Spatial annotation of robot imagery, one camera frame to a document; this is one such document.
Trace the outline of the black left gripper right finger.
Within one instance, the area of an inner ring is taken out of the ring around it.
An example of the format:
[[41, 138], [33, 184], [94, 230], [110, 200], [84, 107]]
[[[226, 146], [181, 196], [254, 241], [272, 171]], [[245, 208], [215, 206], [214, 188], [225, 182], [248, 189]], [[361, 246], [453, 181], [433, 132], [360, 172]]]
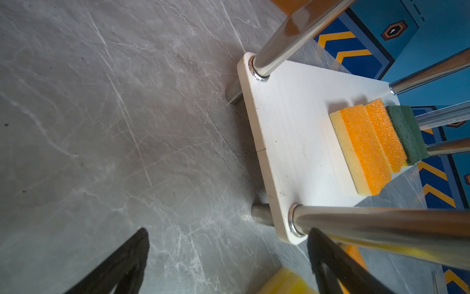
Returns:
[[391, 294], [393, 291], [340, 249], [328, 236], [312, 229], [307, 240], [308, 256], [319, 293]]

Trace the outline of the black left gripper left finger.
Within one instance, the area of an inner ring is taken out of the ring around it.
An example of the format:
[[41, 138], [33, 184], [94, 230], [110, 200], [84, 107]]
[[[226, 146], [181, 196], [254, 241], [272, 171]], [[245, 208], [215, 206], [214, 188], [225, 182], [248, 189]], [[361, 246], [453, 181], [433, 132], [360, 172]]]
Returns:
[[67, 293], [137, 294], [143, 284], [148, 252], [148, 231], [141, 228]]

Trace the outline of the orange sponge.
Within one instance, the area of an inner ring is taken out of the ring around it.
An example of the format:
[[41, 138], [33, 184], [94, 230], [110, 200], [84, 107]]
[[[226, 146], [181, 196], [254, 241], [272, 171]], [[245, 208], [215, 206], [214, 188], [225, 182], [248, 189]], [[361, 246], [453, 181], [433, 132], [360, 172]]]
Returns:
[[357, 262], [362, 268], [368, 271], [365, 260], [362, 257], [359, 248], [354, 245], [339, 244], [339, 247], [344, 250], [355, 262]]
[[365, 109], [383, 149], [389, 170], [392, 173], [400, 172], [407, 157], [383, 101], [376, 99], [369, 102]]
[[360, 196], [377, 196], [392, 179], [386, 157], [363, 105], [329, 115]]

